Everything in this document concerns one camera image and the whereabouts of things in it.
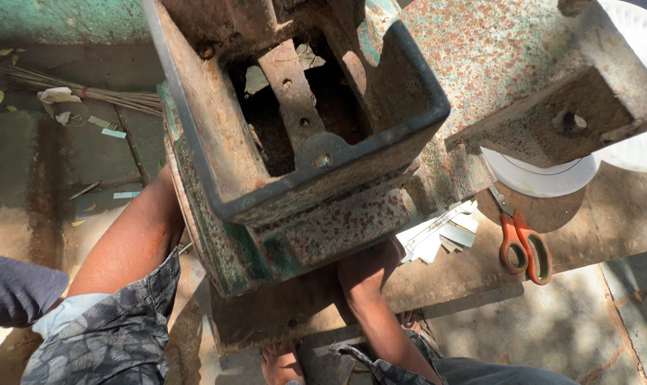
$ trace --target broom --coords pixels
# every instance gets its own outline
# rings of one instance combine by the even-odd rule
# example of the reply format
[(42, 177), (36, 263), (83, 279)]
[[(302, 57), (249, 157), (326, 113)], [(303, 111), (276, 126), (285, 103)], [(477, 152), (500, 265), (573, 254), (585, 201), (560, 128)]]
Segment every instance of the broom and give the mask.
[(147, 112), (157, 117), (162, 116), (162, 101), (154, 92), (110, 91), (91, 88), (17, 66), (8, 66), (5, 70), (5, 78), (18, 88), (45, 91), (47, 88), (68, 87), (71, 89), (71, 93), (82, 99), (107, 101), (119, 106)]

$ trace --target scissor blade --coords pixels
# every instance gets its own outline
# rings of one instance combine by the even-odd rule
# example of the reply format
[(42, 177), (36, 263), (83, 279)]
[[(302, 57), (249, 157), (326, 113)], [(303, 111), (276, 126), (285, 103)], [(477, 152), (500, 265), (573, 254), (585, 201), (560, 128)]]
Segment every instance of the scissor blade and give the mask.
[(494, 197), (494, 200), (497, 201), (497, 205), (499, 206), (499, 210), (501, 212), (505, 212), (506, 214), (509, 214), (512, 218), (514, 217), (514, 206), (512, 206), (507, 198), (499, 192), (499, 190), (492, 186), (490, 187), (490, 192), (492, 193), (492, 197)]

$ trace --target rusty metal machine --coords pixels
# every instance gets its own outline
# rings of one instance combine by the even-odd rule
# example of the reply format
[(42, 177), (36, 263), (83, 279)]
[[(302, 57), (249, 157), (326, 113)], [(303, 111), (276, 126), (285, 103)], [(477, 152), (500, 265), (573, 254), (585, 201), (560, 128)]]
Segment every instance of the rusty metal machine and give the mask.
[(225, 297), (473, 197), (496, 181), (481, 146), (549, 166), (647, 130), (647, 70), (595, 1), (143, 7), (179, 200)]

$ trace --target orange scissors handle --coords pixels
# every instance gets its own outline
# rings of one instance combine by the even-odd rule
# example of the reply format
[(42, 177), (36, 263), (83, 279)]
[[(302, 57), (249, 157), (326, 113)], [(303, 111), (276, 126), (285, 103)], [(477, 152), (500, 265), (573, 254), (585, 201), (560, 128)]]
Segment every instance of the orange scissors handle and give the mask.
[[(513, 219), (514, 227), (516, 228), (516, 234), (518, 235), (518, 240), (523, 244), (523, 248), (527, 255), (528, 259), (528, 276), (530, 280), (538, 285), (546, 285), (551, 280), (551, 253), (549, 252), (549, 247), (546, 245), (546, 242), (541, 237), (540, 233), (531, 229), (523, 220), (523, 217), (520, 215), (518, 210), (514, 211)], [(535, 245), (535, 250), (538, 252), (538, 259), (540, 260), (540, 276), (538, 277), (535, 272), (535, 258), (533, 257), (533, 249), (530, 247), (530, 243)]]
[[(526, 253), (524, 245), (518, 240), (518, 232), (516, 231), (514, 219), (504, 213), (501, 213), (500, 217), (501, 228), (504, 231), (504, 242), (502, 242), (501, 248), (499, 249), (499, 259), (501, 260), (501, 264), (504, 266), (504, 269), (509, 273), (522, 273), (528, 267), (528, 254)], [(509, 261), (509, 249), (514, 250), (516, 258), (518, 258), (518, 264), (516, 266), (511, 265), (511, 262)]]

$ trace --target stone floor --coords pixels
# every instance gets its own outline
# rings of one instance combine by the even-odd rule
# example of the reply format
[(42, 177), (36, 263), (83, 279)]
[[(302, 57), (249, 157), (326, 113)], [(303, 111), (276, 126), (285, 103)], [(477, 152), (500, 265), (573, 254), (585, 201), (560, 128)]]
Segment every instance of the stone floor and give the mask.
[[(20, 63), (90, 86), (153, 91), (163, 80), (152, 45), (25, 47)], [(56, 127), (54, 190), (29, 178), (37, 156), (37, 127), (22, 111), (43, 112), (32, 94), (9, 90), (0, 104), (0, 255), (30, 260), (75, 274), (89, 250), (130, 199), (113, 193), (139, 191), (165, 162), (159, 118), (86, 100), (86, 114), (126, 127), (125, 139), (99, 133), (87, 123)], [(14, 106), (20, 111), (9, 112)], [(101, 180), (92, 192), (67, 197)], [(41, 197), (46, 204), (36, 203)], [(95, 209), (87, 210), (93, 204)], [(32, 253), (45, 229), (56, 224), (52, 249)], [(56, 258), (45, 259), (45, 254)], [(168, 384), (263, 384), (259, 352), (219, 357), (213, 345), (210, 283), (192, 253), (182, 256), (171, 340)], [(547, 286), (525, 282), (422, 309), (439, 329), (446, 356), (468, 356), (501, 364), (558, 371), (581, 384), (647, 384), (647, 253), (557, 274)], [(328, 346), (359, 337), (356, 326), (304, 338), (298, 354), (309, 384), (370, 384), (347, 358)], [(19, 378), (39, 337), (26, 330), (0, 329), (0, 384)]]

